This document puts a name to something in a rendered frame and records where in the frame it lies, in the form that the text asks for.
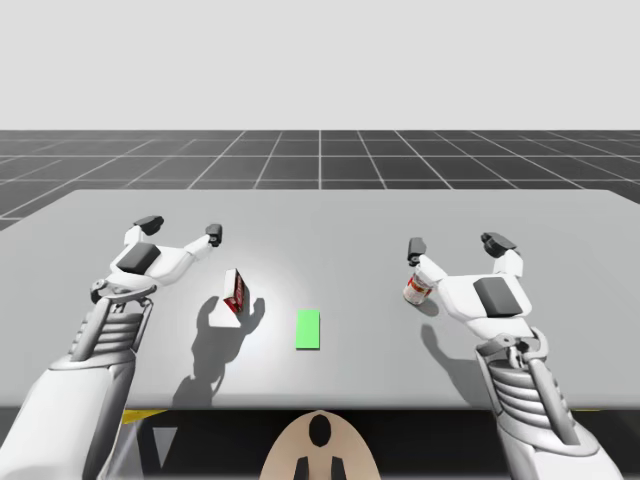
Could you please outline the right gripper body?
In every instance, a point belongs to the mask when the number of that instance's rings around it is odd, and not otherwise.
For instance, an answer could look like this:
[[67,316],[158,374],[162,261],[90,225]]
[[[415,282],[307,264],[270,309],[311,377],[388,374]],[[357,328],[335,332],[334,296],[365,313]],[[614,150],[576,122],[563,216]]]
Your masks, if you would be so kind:
[[532,304],[514,275],[448,276],[437,292],[448,314],[483,340],[500,334],[533,336],[525,319]]

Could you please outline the green pad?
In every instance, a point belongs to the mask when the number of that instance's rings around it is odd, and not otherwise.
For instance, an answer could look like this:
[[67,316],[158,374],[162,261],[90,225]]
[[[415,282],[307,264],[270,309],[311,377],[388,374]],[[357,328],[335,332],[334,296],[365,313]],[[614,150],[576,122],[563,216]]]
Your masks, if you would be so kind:
[[295,348],[297,350],[317,350],[320,348],[320,312],[299,310],[296,320]]

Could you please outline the red and white can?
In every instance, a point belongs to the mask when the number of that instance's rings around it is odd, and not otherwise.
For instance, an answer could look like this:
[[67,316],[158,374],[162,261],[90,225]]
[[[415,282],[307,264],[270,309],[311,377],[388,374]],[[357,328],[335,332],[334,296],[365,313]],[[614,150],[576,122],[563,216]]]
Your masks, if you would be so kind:
[[417,265],[403,290],[404,299],[412,305],[419,306],[425,302],[434,287],[434,282],[423,269]]

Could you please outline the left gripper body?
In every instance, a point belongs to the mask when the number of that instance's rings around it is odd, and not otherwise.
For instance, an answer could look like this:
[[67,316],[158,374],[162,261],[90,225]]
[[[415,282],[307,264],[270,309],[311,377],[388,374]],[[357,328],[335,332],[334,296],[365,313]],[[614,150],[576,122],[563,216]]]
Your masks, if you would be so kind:
[[176,283],[189,267],[190,254],[183,248],[138,242],[111,262],[107,281],[118,287],[164,287]]

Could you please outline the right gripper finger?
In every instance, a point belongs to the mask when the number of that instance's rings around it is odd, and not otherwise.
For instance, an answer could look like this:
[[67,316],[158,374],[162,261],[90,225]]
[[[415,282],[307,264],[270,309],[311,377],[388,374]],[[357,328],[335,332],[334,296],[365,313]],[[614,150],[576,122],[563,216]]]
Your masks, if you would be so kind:
[[426,244],[421,237],[409,240],[407,261],[414,268],[415,276],[427,286],[436,286],[446,277],[446,272],[426,255]]
[[484,232],[481,241],[485,252],[494,259],[493,274],[523,276],[524,261],[512,241],[496,232]]

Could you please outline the tan robot part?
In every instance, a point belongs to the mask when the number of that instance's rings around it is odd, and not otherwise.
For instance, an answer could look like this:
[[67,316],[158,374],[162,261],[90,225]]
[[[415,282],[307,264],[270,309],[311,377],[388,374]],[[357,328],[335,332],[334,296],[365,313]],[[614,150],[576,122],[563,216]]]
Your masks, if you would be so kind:
[[277,437],[259,480],[381,480],[364,438],[344,418],[314,411]]

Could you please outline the red and white carton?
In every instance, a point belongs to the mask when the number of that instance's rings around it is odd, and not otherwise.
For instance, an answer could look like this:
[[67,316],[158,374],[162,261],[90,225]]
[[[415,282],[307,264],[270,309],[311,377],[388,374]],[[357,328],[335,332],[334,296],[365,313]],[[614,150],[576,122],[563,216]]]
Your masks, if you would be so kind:
[[237,269],[225,272],[223,290],[223,301],[227,307],[234,314],[241,313],[244,310],[246,284]]

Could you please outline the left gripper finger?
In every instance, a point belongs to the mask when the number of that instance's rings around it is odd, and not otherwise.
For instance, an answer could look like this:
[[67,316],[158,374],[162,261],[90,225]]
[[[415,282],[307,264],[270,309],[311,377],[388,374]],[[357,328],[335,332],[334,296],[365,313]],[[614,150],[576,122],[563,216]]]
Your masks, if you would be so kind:
[[164,218],[160,215],[152,215],[141,218],[133,223],[124,235],[124,244],[131,245],[145,242],[155,235],[164,224]]
[[204,259],[214,248],[222,243],[223,227],[221,224],[211,224],[206,227],[205,233],[198,239],[183,247],[183,249],[196,260]]

